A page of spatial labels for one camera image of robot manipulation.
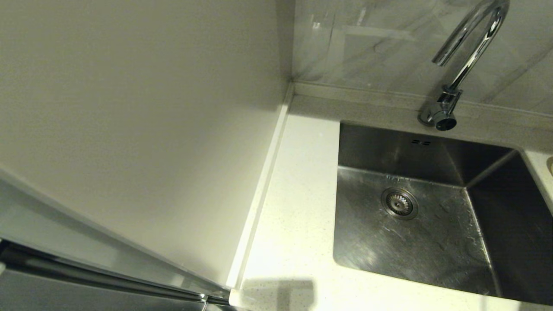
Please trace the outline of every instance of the white wall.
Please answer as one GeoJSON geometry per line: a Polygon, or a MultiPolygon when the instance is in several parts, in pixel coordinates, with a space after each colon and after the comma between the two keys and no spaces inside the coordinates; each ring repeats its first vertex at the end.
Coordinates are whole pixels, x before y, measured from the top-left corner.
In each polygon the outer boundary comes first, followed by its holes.
{"type": "Polygon", "coordinates": [[[289,78],[277,8],[2,1],[4,175],[224,284],[289,78]]]}

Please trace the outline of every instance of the refrigerator door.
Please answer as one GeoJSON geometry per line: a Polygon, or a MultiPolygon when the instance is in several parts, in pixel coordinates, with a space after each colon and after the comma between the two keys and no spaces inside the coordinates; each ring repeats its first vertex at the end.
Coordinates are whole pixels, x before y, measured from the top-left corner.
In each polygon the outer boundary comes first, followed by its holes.
{"type": "Polygon", "coordinates": [[[177,298],[77,284],[6,269],[0,275],[0,310],[202,311],[204,304],[177,298]]]}
{"type": "Polygon", "coordinates": [[[54,255],[58,262],[228,299],[228,289],[85,225],[37,196],[0,178],[0,239],[54,255]]]}
{"type": "Polygon", "coordinates": [[[133,281],[56,259],[2,241],[0,310],[235,310],[225,299],[133,281]]]}

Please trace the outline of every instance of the chrome faucet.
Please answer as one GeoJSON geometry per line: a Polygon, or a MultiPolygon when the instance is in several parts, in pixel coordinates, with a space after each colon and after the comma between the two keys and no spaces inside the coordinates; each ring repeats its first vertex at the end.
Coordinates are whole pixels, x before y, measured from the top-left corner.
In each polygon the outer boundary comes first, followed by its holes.
{"type": "Polygon", "coordinates": [[[453,82],[442,87],[443,93],[438,100],[420,112],[420,122],[427,126],[435,126],[439,131],[447,131],[457,125],[457,121],[453,115],[453,109],[455,109],[455,105],[463,93],[463,90],[459,89],[459,84],[463,82],[467,74],[476,64],[476,61],[478,61],[488,45],[492,42],[497,31],[503,24],[508,10],[509,0],[483,0],[463,18],[436,56],[432,59],[432,62],[438,66],[447,64],[451,56],[453,56],[455,51],[457,51],[459,46],[482,19],[491,15],[486,31],[482,34],[474,51],[460,68],[453,82]]]}

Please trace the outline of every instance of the wall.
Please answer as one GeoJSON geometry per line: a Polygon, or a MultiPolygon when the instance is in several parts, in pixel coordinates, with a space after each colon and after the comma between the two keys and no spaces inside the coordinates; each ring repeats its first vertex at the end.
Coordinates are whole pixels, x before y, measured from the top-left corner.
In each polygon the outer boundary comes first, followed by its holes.
{"type": "Polygon", "coordinates": [[[3,175],[225,284],[288,83],[292,17],[255,0],[0,12],[3,175]]]}
{"type": "MultiPolygon", "coordinates": [[[[470,52],[431,62],[479,0],[298,0],[293,76],[355,89],[439,94],[470,52]]],[[[553,2],[511,1],[504,25],[463,82],[463,99],[553,115],[553,2]]]]}

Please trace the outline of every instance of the faucet base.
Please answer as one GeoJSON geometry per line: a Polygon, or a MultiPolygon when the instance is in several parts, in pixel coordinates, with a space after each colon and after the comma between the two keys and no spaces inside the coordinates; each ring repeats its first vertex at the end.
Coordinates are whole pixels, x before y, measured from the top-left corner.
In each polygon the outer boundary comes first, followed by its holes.
{"type": "Polygon", "coordinates": [[[434,126],[438,131],[449,131],[457,125],[453,112],[448,112],[439,103],[433,103],[418,116],[420,123],[426,126],[434,126]]]}

